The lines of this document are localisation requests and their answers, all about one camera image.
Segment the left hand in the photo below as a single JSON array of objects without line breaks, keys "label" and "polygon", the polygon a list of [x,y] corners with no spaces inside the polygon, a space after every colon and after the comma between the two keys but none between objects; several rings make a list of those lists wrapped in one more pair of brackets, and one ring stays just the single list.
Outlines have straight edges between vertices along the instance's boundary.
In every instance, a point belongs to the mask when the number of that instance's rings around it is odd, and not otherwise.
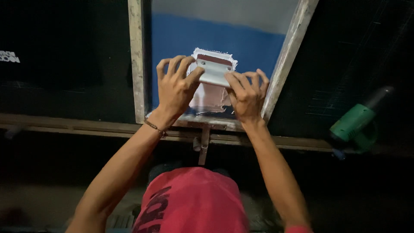
[{"label": "left hand", "polygon": [[[186,111],[200,85],[199,79],[204,73],[203,68],[197,67],[186,77],[187,69],[193,62],[195,59],[191,56],[176,56],[162,59],[156,67],[159,106],[152,112],[148,121],[161,130],[174,124],[175,120]],[[166,65],[168,65],[167,74],[164,73]]]}]

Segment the person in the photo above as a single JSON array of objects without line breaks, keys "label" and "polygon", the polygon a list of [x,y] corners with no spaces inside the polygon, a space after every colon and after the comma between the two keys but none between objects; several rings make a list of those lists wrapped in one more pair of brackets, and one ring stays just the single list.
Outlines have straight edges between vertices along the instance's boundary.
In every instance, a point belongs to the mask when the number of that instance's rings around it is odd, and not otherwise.
[{"label": "person", "polygon": [[[108,216],[136,179],[163,132],[188,108],[204,72],[197,67],[186,77],[193,62],[191,56],[176,56],[157,65],[159,106],[94,178],[76,207],[67,233],[105,232]],[[260,115],[268,78],[260,69],[226,73],[225,78],[231,86],[228,93],[236,117],[254,147],[285,232],[311,232],[304,197]],[[248,232],[248,226],[238,186],[231,178],[202,167],[183,167],[151,181],[132,232],[239,233]]]}]

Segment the right hand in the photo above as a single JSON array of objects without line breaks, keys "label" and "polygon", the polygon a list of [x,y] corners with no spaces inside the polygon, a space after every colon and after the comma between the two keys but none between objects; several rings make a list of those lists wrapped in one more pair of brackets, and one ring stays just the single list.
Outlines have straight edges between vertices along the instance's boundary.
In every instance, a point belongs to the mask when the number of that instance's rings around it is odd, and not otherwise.
[{"label": "right hand", "polygon": [[269,87],[269,79],[266,74],[261,69],[257,69],[256,72],[243,74],[230,72],[224,76],[231,87],[231,89],[227,89],[231,105],[243,127],[263,123],[260,112]]}]

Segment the white print on black fabric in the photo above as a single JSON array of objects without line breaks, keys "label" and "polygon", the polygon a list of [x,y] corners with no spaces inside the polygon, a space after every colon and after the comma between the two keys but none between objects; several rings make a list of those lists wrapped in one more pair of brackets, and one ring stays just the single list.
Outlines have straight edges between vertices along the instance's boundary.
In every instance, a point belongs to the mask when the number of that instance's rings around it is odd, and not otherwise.
[{"label": "white print on black fabric", "polygon": [[20,60],[18,57],[16,57],[16,54],[14,52],[9,51],[2,51],[0,50],[0,61],[10,61],[10,62],[17,62],[20,63]]},{"label": "white print on black fabric", "polygon": [[[139,218],[139,222],[135,224],[134,229],[132,230],[132,233],[159,233],[161,224],[154,224],[152,226],[149,226],[148,228],[143,228],[140,230],[139,228],[145,223],[149,223],[156,219],[164,218],[164,210],[168,206],[168,198],[170,197],[170,194],[164,194],[164,193],[170,189],[171,189],[171,186],[168,186],[152,194],[148,205],[146,206],[141,217]],[[161,204],[161,205],[157,209],[152,210],[151,212],[148,212],[148,210],[156,204]]]}]

